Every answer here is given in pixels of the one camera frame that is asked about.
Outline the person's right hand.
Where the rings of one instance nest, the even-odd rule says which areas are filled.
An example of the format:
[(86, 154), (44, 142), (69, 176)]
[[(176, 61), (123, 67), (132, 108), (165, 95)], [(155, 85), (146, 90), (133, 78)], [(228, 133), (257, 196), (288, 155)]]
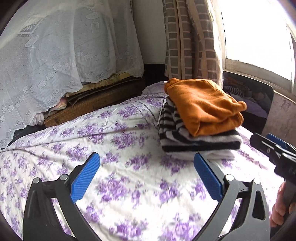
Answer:
[(271, 227), (281, 226), (284, 223), (284, 215), (286, 214), (287, 208), (284, 204), (283, 194), (285, 191), (286, 182), (284, 181), (277, 192), (276, 202), (273, 205), (269, 223)]

